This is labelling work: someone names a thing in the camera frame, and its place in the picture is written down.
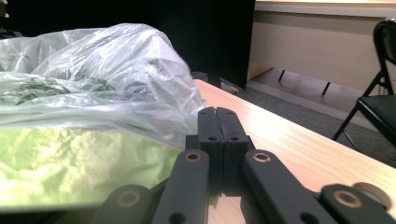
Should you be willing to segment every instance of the beige wall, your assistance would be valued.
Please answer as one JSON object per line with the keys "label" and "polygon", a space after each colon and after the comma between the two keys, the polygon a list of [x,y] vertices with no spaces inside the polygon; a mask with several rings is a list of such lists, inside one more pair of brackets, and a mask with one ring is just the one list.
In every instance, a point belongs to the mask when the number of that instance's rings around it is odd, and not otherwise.
{"label": "beige wall", "polygon": [[379,70],[373,30],[383,19],[256,11],[249,76],[278,67],[364,90]]}

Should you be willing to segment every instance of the bolt hole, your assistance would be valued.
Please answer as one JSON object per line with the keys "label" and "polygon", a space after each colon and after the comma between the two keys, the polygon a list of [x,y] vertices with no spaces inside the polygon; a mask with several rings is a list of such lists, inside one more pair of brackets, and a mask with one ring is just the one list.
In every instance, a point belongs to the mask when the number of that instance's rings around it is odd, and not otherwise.
{"label": "bolt hole", "polygon": [[119,206],[131,207],[137,204],[140,200],[140,194],[134,190],[123,192],[119,196]]}
{"label": "bolt hole", "polygon": [[300,215],[300,219],[305,224],[319,224],[318,219],[308,213],[302,213]]}
{"label": "bolt hole", "polygon": [[201,160],[201,155],[198,153],[189,153],[186,155],[186,161],[196,162]]}
{"label": "bolt hole", "polygon": [[363,206],[361,199],[354,193],[346,190],[336,190],[333,194],[335,200],[350,208],[360,208]]}
{"label": "bolt hole", "polygon": [[186,222],[186,216],[181,213],[174,213],[169,217],[170,224],[183,224]]}
{"label": "bolt hole", "polygon": [[271,160],[271,157],[264,153],[256,153],[253,155],[253,159],[260,162],[267,162]]}

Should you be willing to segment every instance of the chair leg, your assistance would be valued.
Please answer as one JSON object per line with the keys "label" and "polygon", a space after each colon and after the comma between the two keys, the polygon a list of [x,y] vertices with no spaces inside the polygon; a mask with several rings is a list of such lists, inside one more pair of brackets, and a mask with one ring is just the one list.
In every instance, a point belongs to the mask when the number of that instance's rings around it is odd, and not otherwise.
{"label": "chair leg", "polygon": [[341,124],[341,126],[338,128],[337,132],[335,135],[332,137],[332,140],[337,140],[337,138],[340,136],[340,134],[344,131],[348,123],[352,120],[353,116],[355,116],[356,112],[358,112],[358,107],[354,106],[352,111],[350,111],[349,115],[346,117],[344,122]]}
{"label": "chair leg", "polygon": [[285,70],[282,70],[282,74],[280,74],[280,77],[279,77],[279,79],[277,81],[282,80],[283,74],[285,74]]}
{"label": "chair leg", "polygon": [[330,83],[331,82],[327,82],[326,87],[324,88],[324,90],[322,92],[322,95],[326,94],[327,89],[329,89]]}

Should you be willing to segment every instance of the gray carpet floor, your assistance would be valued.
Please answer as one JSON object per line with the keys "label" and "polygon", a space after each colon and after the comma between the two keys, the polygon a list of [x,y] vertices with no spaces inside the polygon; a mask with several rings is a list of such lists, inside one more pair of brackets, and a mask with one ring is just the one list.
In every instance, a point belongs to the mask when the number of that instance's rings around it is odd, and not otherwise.
{"label": "gray carpet floor", "polygon": [[[235,93],[235,95],[328,138],[332,138],[342,123],[341,119],[251,88]],[[396,148],[381,133],[353,123],[347,126],[346,131],[352,137],[361,153],[396,168]],[[338,138],[337,142],[351,147],[350,150],[353,150],[352,145],[343,134]]]}

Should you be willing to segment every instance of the chair backrest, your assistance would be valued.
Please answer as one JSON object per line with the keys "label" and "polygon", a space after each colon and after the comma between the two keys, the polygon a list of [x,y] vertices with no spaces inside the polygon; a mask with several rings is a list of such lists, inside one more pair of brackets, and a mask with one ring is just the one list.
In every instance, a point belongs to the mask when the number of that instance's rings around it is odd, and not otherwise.
{"label": "chair backrest", "polygon": [[382,86],[393,93],[387,61],[396,65],[396,19],[385,19],[374,29],[375,49],[381,66]]}

